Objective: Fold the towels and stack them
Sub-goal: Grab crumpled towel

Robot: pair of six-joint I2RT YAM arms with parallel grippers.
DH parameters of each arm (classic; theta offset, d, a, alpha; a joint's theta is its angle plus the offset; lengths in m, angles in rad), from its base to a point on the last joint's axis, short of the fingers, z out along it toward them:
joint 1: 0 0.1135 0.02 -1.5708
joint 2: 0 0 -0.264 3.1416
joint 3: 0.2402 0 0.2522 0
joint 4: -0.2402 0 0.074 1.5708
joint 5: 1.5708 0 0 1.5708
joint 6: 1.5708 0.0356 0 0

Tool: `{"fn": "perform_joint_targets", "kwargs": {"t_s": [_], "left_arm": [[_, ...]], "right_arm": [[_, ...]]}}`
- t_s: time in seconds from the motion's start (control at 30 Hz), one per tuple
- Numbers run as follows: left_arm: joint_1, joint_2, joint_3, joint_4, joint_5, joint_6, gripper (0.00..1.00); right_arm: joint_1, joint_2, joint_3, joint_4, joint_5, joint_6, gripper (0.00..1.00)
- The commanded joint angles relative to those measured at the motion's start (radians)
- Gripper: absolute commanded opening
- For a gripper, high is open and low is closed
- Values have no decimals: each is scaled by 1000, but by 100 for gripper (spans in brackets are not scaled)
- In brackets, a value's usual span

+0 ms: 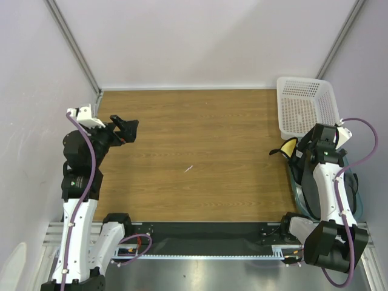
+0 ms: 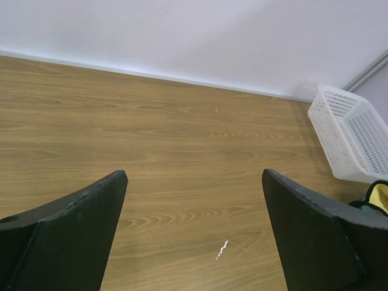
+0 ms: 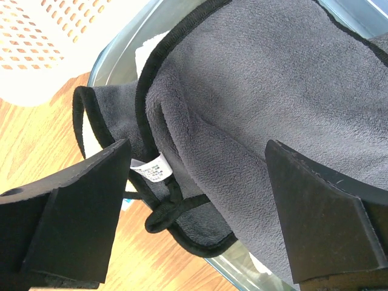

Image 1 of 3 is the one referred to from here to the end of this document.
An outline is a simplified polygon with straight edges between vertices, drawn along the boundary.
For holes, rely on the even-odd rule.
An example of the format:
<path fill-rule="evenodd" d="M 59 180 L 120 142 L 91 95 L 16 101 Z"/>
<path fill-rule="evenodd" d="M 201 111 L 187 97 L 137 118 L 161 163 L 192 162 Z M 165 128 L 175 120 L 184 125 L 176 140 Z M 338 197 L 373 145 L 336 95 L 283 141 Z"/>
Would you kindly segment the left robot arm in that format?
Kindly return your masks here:
<path fill-rule="evenodd" d="M 62 143 L 65 163 L 61 184 L 63 228 L 52 279 L 41 290 L 104 290 L 105 273 L 118 244 L 131 240 L 133 225 L 127 213 L 109 213 L 95 244 L 90 241 L 92 222 L 104 175 L 99 169 L 111 147 L 133 143 L 138 120 L 117 115 L 109 123 L 80 124 L 73 113 L 67 119 L 76 127 Z"/>

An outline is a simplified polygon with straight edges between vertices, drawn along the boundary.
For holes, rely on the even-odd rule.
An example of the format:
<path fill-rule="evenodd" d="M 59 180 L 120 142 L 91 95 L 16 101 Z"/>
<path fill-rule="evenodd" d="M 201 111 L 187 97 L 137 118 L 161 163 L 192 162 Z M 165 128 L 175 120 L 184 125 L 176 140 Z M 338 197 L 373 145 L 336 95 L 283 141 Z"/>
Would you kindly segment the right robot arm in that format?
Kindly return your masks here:
<path fill-rule="evenodd" d="M 354 270 L 369 240 L 354 217 L 358 178 L 344 162 L 346 132 L 317 123 L 301 139 L 290 138 L 277 149 L 287 159 L 295 198 L 307 211 L 283 216 L 281 240 L 299 241 L 307 264 L 342 273 Z"/>

